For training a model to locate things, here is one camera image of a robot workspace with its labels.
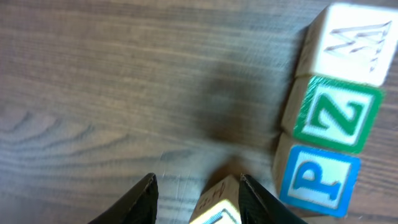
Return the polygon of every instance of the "blue block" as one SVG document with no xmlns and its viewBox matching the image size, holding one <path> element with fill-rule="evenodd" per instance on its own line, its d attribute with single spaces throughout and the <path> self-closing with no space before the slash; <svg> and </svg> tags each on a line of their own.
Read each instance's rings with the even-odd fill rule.
<svg viewBox="0 0 398 224">
<path fill-rule="evenodd" d="M 280 200 L 315 212 L 346 215 L 361 160 L 308 146 L 291 149 Z"/>
</svg>

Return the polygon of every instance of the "stack of blocks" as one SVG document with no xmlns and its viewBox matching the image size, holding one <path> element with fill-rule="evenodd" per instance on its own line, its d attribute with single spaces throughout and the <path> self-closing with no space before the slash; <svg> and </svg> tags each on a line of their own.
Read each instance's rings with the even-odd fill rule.
<svg viewBox="0 0 398 224">
<path fill-rule="evenodd" d="M 309 27 L 272 172 L 281 201 L 345 216 L 394 56 L 398 13 L 336 3 Z"/>
</svg>

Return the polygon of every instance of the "letter on block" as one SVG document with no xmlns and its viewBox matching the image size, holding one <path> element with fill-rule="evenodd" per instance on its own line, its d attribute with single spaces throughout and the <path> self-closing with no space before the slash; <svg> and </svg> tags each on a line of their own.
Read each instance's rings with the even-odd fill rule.
<svg viewBox="0 0 398 224">
<path fill-rule="evenodd" d="M 383 92 L 326 77 L 298 78 L 282 118 L 295 139 L 360 153 L 382 103 Z"/>
<path fill-rule="evenodd" d="M 189 224 L 241 224 L 239 182 L 229 175 L 200 196 Z"/>
<path fill-rule="evenodd" d="M 380 86 L 397 39 L 398 11 L 331 4 L 309 27 L 296 76 L 326 75 Z"/>
<path fill-rule="evenodd" d="M 315 212 L 345 216 L 361 161 L 280 137 L 272 173 L 281 201 Z"/>
</svg>

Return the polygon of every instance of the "wooden table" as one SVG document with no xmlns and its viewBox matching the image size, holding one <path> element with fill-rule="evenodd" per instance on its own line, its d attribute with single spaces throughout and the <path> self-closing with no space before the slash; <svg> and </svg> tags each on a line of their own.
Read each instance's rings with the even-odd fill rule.
<svg viewBox="0 0 398 224">
<path fill-rule="evenodd" d="M 0 1 L 1 223 L 86 223 L 148 172 L 158 223 L 187 223 L 228 173 L 274 191 L 305 27 L 329 2 Z M 396 58 L 341 223 L 398 222 L 397 85 Z"/>
</svg>

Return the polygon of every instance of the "wooden surface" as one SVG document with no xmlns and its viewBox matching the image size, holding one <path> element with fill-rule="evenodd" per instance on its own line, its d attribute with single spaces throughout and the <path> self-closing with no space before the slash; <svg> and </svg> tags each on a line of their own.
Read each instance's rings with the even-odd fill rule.
<svg viewBox="0 0 398 224">
<path fill-rule="evenodd" d="M 1 223 L 86 223 L 148 172 L 158 223 L 187 223 L 230 172 L 272 191 L 305 27 L 328 3 L 0 0 Z M 398 223 L 397 84 L 396 58 L 340 223 Z"/>
</svg>

